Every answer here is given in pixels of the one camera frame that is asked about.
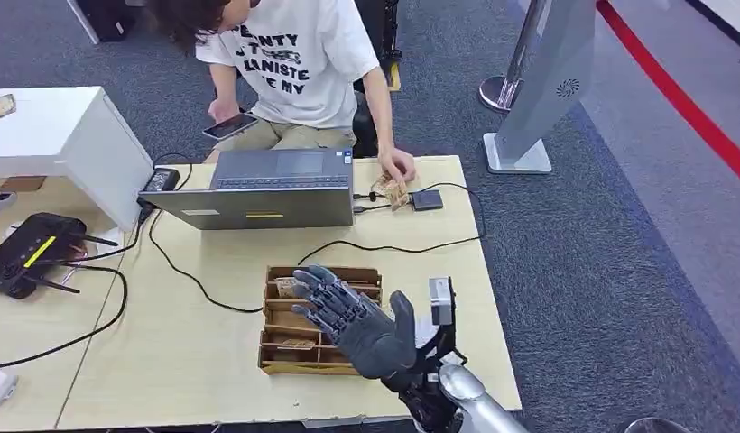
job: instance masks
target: red floor stripe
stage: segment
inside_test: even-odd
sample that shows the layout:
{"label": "red floor stripe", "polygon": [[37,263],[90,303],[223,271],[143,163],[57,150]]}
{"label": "red floor stripe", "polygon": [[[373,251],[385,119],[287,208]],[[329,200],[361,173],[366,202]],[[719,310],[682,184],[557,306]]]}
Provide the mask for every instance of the red floor stripe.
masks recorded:
{"label": "red floor stripe", "polygon": [[597,2],[597,9],[620,42],[631,53],[641,69],[646,72],[646,75],[691,127],[697,131],[697,134],[705,140],[740,179],[740,148],[721,131],[721,128],[708,115],[702,112],[689,95],[668,75],[611,4],[606,1]]}

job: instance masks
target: wooden box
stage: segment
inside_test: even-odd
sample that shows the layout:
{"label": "wooden box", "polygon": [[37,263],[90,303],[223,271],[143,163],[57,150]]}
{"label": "wooden box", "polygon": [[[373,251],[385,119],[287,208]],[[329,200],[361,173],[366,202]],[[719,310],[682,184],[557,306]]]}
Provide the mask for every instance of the wooden box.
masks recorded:
{"label": "wooden box", "polygon": [[[295,267],[270,267],[264,288],[264,330],[258,350],[258,366],[267,374],[356,374],[351,363],[329,338],[291,307],[301,304],[313,308],[303,299],[281,299],[275,279],[291,277]],[[330,268],[357,292],[381,304],[381,275],[375,269]],[[283,345],[287,340],[308,341],[305,347]]]}

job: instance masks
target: person's hand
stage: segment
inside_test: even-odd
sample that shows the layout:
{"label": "person's hand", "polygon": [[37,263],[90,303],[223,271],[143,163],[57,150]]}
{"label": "person's hand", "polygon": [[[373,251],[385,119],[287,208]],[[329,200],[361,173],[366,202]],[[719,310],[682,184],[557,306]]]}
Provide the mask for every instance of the person's hand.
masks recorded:
{"label": "person's hand", "polygon": [[307,271],[295,271],[293,277],[298,280],[296,295],[314,308],[294,305],[292,311],[327,334],[359,374],[388,379],[403,376],[415,365],[414,311],[400,291],[390,298],[394,321],[326,268],[312,265]]}
{"label": "person's hand", "polygon": [[415,179],[415,160],[412,155],[397,148],[378,153],[378,163],[398,183]]}
{"label": "person's hand", "polygon": [[213,120],[220,124],[227,119],[230,119],[240,114],[240,106],[237,101],[232,98],[216,98],[210,103],[208,107],[208,114],[213,117]]}

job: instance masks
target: hand holding phone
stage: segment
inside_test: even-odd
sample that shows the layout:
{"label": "hand holding phone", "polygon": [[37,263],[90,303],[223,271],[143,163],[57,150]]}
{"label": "hand holding phone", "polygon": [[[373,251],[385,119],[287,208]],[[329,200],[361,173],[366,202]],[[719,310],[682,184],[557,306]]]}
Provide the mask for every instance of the hand holding phone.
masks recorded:
{"label": "hand holding phone", "polygon": [[217,124],[239,114],[240,105],[237,103],[237,100],[233,98],[216,98],[208,107],[208,115],[210,115]]}
{"label": "hand holding phone", "polygon": [[220,141],[232,135],[239,134],[256,123],[258,123],[258,119],[255,117],[240,113],[220,124],[209,127],[203,133]]}

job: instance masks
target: wooden table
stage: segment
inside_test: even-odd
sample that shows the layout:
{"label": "wooden table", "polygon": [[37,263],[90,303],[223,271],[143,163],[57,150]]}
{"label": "wooden table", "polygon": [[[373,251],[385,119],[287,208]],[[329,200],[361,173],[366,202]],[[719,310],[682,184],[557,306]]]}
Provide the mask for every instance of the wooden table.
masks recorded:
{"label": "wooden table", "polygon": [[[0,211],[0,244],[9,225],[41,211],[78,217],[94,231],[112,225],[66,178],[48,178],[40,190],[19,193],[11,207]],[[117,267],[120,260],[114,257],[96,265]],[[35,355],[93,330],[113,279],[111,273],[80,271],[68,282],[81,290],[78,295],[48,288],[22,300],[0,294],[0,363]],[[12,398],[0,406],[0,431],[55,428],[86,345],[6,369],[19,376],[19,383]]]}
{"label": "wooden table", "polygon": [[[458,157],[419,158],[417,164],[420,177],[411,189],[441,181],[465,184]],[[188,172],[186,166],[176,168],[184,176]],[[206,188],[214,168],[196,165],[187,189]],[[378,174],[374,161],[355,161],[355,191],[367,192]],[[376,210],[357,216],[353,227],[199,231],[163,215],[155,238],[212,297],[254,309],[262,304],[267,266],[294,265],[329,241],[421,248],[475,235],[468,194],[439,189],[444,209]],[[376,268],[384,276],[384,305],[393,290],[404,290],[419,314],[429,314],[428,279],[451,276],[458,294],[458,348],[498,401],[509,410],[521,408],[478,241],[422,254],[336,246],[309,263]],[[266,375],[256,365],[263,316],[211,305],[151,244],[129,252],[121,270],[130,288],[125,316],[91,342],[58,428],[409,415],[378,381]],[[99,323],[116,313],[120,300],[115,285]]]}

